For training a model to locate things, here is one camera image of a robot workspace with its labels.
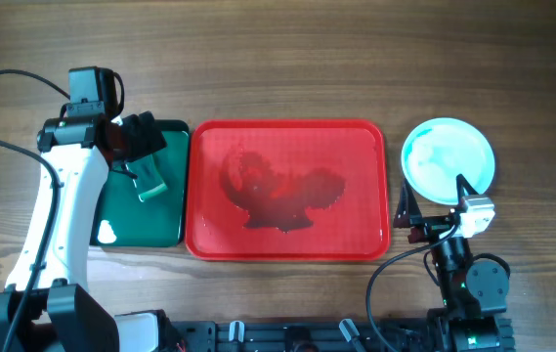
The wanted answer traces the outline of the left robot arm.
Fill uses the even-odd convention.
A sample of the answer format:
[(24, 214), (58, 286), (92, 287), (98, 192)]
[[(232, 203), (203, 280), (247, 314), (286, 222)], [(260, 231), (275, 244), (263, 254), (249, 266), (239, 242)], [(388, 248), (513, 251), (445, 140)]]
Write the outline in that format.
[(68, 73), (68, 99), (45, 121), (40, 183), (20, 257), (0, 292), (0, 351), (167, 351), (179, 336), (161, 310), (112, 316), (88, 292), (87, 257), (107, 176), (166, 146), (146, 111), (124, 109), (120, 75), (96, 66)]

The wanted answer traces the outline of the white plate top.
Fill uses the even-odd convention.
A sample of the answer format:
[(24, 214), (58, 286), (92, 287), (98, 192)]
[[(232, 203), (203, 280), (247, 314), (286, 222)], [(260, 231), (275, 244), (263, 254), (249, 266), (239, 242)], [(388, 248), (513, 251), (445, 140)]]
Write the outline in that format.
[(444, 205), (458, 203), (457, 175), (483, 194), (495, 173), (495, 157), (486, 137), (471, 124), (450, 117), (416, 126), (406, 137), (400, 161), (413, 190)]

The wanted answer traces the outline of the green scrub sponge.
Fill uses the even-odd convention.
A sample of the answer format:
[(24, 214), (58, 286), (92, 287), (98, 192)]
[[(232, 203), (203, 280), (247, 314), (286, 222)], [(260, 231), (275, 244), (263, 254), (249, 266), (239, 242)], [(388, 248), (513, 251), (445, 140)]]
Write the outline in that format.
[(133, 183), (141, 202), (146, 202), (168, 190), (151, 154), (130, 162), (128, 170), (136, 176)]

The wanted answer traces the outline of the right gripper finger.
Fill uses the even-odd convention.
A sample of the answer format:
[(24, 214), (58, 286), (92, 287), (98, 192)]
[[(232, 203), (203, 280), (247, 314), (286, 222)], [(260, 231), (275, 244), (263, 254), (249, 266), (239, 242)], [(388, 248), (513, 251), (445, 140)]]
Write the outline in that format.
[(400, 191), (398, 207), (393, 219), (394, 228), (411, 228), (422, 224), (422, 214), (414, 197), (412, 187), (404, 179)]
[(463, 174), (458, 174), (456, 180), (456, 192), (458, 198), (475, 196), (478, 192), (471, 186)]

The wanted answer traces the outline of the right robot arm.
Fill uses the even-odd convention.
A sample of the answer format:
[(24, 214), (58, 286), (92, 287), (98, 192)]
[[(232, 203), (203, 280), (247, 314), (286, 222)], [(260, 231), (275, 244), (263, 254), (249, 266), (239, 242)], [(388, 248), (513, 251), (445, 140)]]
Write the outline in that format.
[(502, 258), (474, 254), (469, 240), (482, 234), (495, 216), (490, 198), (480, 195), (459, 174), (457, 204), (447, 215), (424, 216), (412, 187), (403, 181), (393, 226), (409, 229), (410, 243), (423, 243), (433, 264), (428, 274), (440, 289), (444, 306), (428, 312), (433, 347), (438, 351), (514, 351), (506, 296), (511, 269)]

